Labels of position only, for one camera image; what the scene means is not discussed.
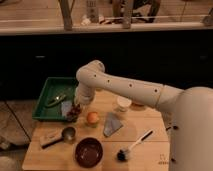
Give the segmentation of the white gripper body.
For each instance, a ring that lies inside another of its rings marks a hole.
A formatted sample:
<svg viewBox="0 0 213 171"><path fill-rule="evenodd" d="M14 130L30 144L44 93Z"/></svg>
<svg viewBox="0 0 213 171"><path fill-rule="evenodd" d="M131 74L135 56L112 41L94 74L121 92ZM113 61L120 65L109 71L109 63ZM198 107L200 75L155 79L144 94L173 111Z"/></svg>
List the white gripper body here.
<svg viewBox="0 0 213 171"><path fill-rule="evenodd" d="M89 105L95 97L95 89L79 84L75 90L74 102L80 105Z"/></svg>

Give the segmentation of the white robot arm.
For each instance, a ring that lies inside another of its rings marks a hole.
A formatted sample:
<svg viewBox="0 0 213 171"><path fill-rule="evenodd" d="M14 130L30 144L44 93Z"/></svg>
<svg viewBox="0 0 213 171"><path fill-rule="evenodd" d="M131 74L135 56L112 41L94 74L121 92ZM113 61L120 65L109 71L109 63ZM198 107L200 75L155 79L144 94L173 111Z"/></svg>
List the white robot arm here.
<svg viewBox="0 0 213 171"><path fill-rule="evenodd" d="M169 171L213 171L213 88L176 87L109 75L93 60L76 72L75 98L90 104L97 88L172 116Z"/></svg>

